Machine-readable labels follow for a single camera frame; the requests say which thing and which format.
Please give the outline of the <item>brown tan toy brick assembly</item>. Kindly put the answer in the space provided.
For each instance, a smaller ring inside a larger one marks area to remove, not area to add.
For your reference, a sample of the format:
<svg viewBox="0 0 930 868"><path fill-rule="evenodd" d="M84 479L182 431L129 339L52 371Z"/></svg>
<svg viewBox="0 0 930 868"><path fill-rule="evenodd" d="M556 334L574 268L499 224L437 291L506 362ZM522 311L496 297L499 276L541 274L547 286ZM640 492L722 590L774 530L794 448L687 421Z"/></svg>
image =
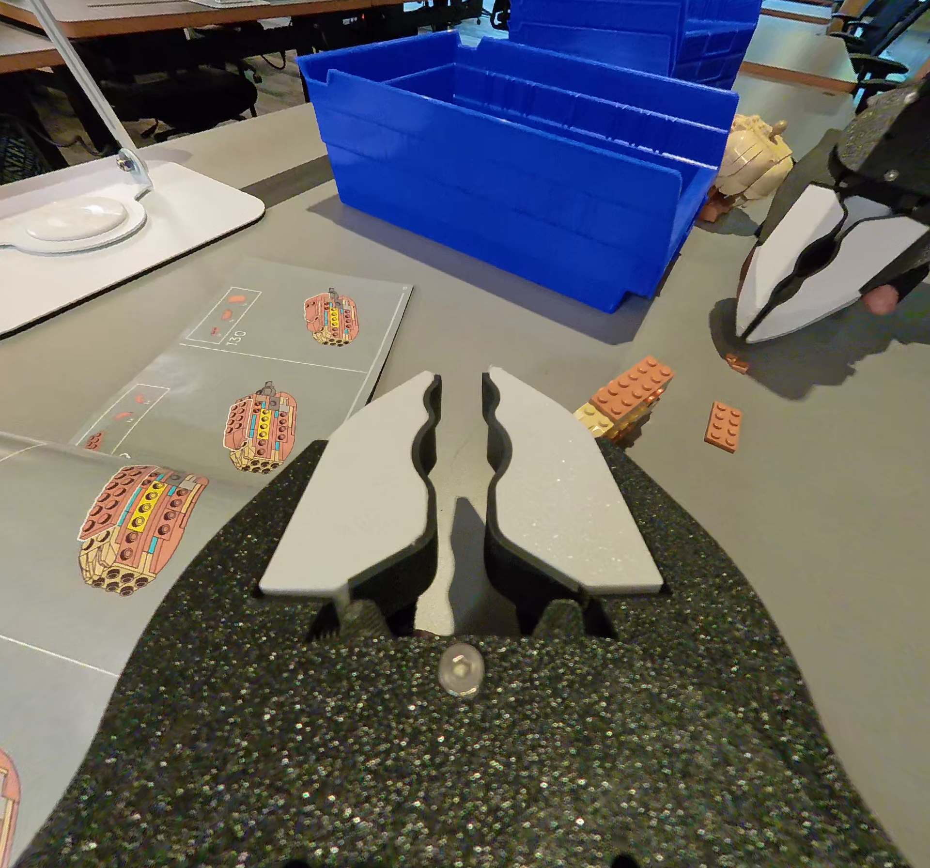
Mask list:
<svg viewBox="0 0 930 868"><path fill-rule="evenodd" d="M675 373L648 356L602 386L575 410L588 432L620 443L645 420Z"/></svg>

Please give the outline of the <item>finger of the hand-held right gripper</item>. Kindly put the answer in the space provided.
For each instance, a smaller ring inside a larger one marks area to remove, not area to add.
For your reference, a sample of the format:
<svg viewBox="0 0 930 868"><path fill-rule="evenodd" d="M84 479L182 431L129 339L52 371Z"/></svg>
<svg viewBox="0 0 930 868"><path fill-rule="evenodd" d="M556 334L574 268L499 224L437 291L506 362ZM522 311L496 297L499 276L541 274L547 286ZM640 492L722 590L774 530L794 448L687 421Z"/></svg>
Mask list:
<svg viewBox="0 0 930 868"><path fill-rule="evenodd" d="M750 339L775 306L831 258L845 219L845 208L834 190L822 186L804 190L751 255L738 293L738 338Z"/></svg>
<svg viewBox="0 0 930 868"><path fill-rule="evenodd" d="M807 277L796 293L775 306L746 342L791 334L854 304L867 282L913 245L913 219L909 216L863 218L851 225L848 221L846 212L831 258Z"/></svg>

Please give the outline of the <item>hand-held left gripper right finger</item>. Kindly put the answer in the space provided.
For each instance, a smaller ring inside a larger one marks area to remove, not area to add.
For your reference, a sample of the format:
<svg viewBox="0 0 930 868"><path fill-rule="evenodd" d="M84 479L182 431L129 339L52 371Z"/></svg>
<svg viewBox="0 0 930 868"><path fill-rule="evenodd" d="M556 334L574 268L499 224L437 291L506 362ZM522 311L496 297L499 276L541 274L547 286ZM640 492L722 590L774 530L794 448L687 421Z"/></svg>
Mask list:
<svg viewBox="0 0 930 868"><path fill-rule="evenodd" d="M497 366L482 374L482 412L491 543L572 595L659 592L659 568L582 423Z"/></svg>

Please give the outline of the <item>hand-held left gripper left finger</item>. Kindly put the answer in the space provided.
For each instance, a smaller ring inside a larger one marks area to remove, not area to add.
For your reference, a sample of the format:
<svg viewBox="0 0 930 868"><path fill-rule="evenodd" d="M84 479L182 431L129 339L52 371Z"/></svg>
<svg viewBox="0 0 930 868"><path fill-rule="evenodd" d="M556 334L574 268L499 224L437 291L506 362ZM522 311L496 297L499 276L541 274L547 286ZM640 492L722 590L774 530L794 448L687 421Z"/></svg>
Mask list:
<svg viewBox="0 0 930 868"><path fill-rule="evenodd" d="M346 420L325 445L260 580L263 595L336 597L427 531L428 476L414 445L430 426L421 372Z"/></svg>

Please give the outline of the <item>wooden edged office table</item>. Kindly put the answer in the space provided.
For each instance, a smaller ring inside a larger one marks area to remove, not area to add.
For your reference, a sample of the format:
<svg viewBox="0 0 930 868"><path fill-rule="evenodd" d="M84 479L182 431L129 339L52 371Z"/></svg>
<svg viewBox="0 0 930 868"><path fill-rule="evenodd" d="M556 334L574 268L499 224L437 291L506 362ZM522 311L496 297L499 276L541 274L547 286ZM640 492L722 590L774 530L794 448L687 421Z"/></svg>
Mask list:
<svg viewBox="0 0 930 868"><path fill-rule="evenodd" d="M281 29L220 33L204 39L233 58L295 49L300 55L416 35L482 15L482 0L252 0L213 6L201 0L43 0L71 40L149 36L217 25L289 19Z"/></svg>

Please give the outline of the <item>brown toy brick plate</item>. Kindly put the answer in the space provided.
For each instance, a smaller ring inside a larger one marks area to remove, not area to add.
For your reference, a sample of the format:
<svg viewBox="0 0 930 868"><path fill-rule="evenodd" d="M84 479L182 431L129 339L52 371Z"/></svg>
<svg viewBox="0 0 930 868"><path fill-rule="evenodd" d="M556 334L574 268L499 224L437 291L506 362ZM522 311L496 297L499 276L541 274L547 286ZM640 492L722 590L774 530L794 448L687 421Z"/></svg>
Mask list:
<svg viewBox="0 0 930 868"><path fill-rule="evenodd" d="M719 450L734 453L738 450L743 411L719 400L712 404L704 441Z"/></svg>

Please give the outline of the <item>blue plastic parts bin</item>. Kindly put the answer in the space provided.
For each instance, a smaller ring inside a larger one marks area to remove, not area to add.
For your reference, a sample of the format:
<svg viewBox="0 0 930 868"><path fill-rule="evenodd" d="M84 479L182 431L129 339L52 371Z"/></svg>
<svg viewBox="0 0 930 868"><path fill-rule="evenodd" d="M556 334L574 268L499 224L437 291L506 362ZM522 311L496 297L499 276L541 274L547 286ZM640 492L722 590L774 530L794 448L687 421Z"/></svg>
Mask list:
<svg viewBox="0 0 930 868"><path fill-rule="evenodd" d="M455 32L298 57L341 201L606 313L652 298L738 95Z"/></svg>

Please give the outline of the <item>black office chair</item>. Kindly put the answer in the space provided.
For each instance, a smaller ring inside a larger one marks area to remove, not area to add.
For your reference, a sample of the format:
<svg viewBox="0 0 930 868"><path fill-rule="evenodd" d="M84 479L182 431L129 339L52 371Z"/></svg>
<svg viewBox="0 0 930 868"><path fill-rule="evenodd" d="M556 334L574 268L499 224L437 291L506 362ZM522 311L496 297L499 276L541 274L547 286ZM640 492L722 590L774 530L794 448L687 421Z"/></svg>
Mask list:
<svg viewBox="0 0 930 868"><path fill-rule="evenodd" d="M871 32L881 20L876 18L863 29L860 36L854 38L856 47L849 49L849 56L856 74L856 114L866 109L873 96L893 90L903 83L903 80L892 79L892 76L906 76L909 68L902 62L886 57L884 52L916 23L928 8L929 0L917 0L906 12L901 12L900 17L892 24L889 21L892 6L888 4L880 13L880 17L885 19L882 34Z"/></svg>
<svg viewBox="0 0 930 868"><path fill-rule="evenodd" d="M124 122L151 119L141 138L166 141L181 133L215 128L245 113L256 116L256 86L240 73L212 67L170 71L150 80L101 80L99 86Z"/></svg>

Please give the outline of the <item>toy brick instruction booklet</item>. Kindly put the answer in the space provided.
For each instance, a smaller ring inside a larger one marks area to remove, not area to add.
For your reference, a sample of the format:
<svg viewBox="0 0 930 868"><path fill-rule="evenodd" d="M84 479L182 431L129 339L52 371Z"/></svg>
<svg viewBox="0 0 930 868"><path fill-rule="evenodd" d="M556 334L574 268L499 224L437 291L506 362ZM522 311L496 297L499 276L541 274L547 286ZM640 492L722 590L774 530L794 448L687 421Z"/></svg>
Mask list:
<svg viewBox="0 0 930 868"><path fill-rule="evenodd" d="M66 445L2 434L2 866L208 540L363 407L413 288L249 260Z"/></svg>

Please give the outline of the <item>tan toy brick model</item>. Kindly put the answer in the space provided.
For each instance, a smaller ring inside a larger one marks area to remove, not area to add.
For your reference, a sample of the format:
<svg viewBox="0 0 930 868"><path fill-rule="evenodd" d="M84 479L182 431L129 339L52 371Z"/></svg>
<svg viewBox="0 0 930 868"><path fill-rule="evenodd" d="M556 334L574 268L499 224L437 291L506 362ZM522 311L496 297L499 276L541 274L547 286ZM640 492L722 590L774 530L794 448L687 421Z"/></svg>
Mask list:
<svg viewBox="0 0 930 868"><path fill-rule="evenodd" d="M769 124L758 115L737 114L724 157L707 200L698 214L714 223L734 207L772 195L793 167L783 133L788 122Z"/></svg>

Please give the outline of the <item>blue plastic bin stack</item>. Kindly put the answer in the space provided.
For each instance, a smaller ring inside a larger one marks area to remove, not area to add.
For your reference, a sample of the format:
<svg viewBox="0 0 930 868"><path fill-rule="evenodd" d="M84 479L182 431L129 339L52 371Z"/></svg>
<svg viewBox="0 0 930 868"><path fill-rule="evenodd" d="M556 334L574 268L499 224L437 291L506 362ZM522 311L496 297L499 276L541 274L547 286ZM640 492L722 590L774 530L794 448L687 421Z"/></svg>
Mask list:
<svg viewBox="0 0 930 868"><path fill-rule="evenodd" d="M730 90L763 0L510 0L509 39Z"/></svg>

